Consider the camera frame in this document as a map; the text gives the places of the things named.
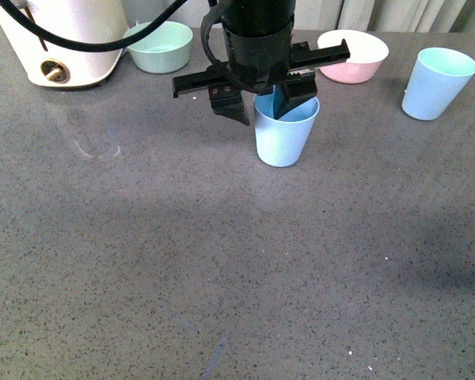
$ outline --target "curtain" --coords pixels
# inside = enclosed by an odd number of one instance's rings
[[[139,21],[148,21],[147,18],[155,16],[173,2],[122,1],[129,24],[138,18],[141,19]],[[207,10],[207,0],[190,0],[172,19],[198,27]],[[295,28],[380,32],[475,32],[475,0],[297,0]]]
[[[475,0],[345,0],[337,28],[380,32],[475,32]]]

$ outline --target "mint green bowl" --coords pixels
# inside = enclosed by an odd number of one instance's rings
[[[123,37],[131,36],[149,24],[136,25]],[[172,73],[188,63],[192,38],[193,32],[188,26],[166,21],[127,49],[139,69],[153,74]]]

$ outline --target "bowl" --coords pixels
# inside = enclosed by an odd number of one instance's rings
[[[123,37],[129,37],[149,24],[136,25],[128,29]],[[166,21],[127,50],[139,69],[153,74],[167,74],[188,63],[192,39],[193,32],[188,26]]]
[[[323,75],[335,82],[346,84],[370,80],[389,55],[389,48],[379,38],[356,30],[332,30],[318,37],[318,47],[328,48],[341,44],[345,39],[350,58],[345,63],[323,66]]]

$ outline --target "knob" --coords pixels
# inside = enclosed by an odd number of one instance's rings
[[[48,59],[40,64],[40,70],[44,77],[54,83],[67,83],[69,81],[70,73],[67,66],[55,59]]]
[[[53,68],[49,73],[46,74],[46,79],[48,81],[56,82],[57,77],[59,77],[62,73],[62,69],[59,67]]]

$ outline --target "blue cup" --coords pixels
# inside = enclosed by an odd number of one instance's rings
[[[475,61],[444,47],[430,47],[417,56],[403,99],[403,110],[418,120],[434,120],[475,74]]]
[[[254,97],[256,151],[266,164],[283,168],[301,156],[320,102],[313,97],[276,120],[273,101],[274,94]]]

